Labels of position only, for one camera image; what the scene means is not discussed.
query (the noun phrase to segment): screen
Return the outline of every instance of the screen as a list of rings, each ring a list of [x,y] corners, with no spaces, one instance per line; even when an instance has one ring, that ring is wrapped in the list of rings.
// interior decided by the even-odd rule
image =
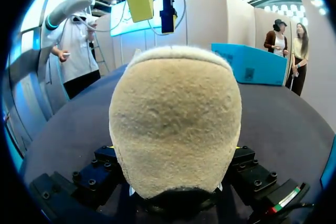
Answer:
[[[113,5],[111,8],[111,28],[115,27],[122,16],[122,11],[124,8],[125,2],[118,3],[116,5]],[[155,0],[153,2],[153,8],[154,8],[154,18],[150,19],[149,22],[152,25],[152,27],[157,28],[161,27],[161,17],[160,17],[160,11],[163,8],[162,0]],[[128,7],[128,4],[126,2],[124,15],[122,17],[122,20],[120,24],[111,31],[111,36],[116,36],[120,34],[129,33],[132,31],[138,31],[143,29],[150,29],[150,26],[148,24],[147,20],[134,23],[131,17],[131,12]]]

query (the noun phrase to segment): brown jacket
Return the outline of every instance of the brown jacket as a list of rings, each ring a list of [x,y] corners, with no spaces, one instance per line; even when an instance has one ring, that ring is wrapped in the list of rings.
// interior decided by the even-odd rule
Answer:
[[[266,35],[266,40],[264,43],[264,47],[268,48],[269,52],[274,52],[274,49],[272,48],[272,46],[274,46],[275,44],[275,31],[269,31]],[[284,50],[287,50],[287,38],[285,37],[285,35],[283,36],[285,38],[285,48]]]

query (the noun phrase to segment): person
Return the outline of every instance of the person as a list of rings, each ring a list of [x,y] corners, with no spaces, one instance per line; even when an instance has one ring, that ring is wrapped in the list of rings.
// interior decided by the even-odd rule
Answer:
[[[307,63],[308,63],[308,34],[305,26],[301,23],[297,24],[297,37],[294,38],[292,44],[292,67],[288,76],[286,87],[290,88],[292,75],[294,77],[292,91],[301,96],[304,80],[306,78]]]
[[[91,27],[97,24],[86,12],[75,13]],[[68,18],[62,25],[63,31],[58,38],[58,47],[52,54],[61,62],[61,75],[64,88],[70,99],[100,79],[99,67],[95,61],[89,42],[95,38],[94,30],[87,28],[77,17]]]
[[[285,57],[288,54],[287,38],[284,35],[287,24],[281,19],[276,19],[273,25],[273,31],[269,31],[266,35],[264,47],[269,52]]]

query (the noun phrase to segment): black hat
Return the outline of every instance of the black hat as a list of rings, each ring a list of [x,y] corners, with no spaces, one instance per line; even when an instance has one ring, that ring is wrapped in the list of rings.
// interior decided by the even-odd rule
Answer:
[[[284,21],[282,21],[281,19],[276,19],[274,21],[274,24],[276,24],[276,25],[284,24],[285,26],[287,26],[287,24]]]

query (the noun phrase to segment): yellow top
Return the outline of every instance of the yellow top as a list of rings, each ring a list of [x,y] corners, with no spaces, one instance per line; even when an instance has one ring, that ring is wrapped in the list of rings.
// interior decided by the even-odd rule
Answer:
[[[292,54],[295,55],[298,59],[306,59],[308,60],[308,52],[305,55],[301,54],[301,47],[302,47],[302,40],[299,38],[294,38],[293,45],[292,45]]]

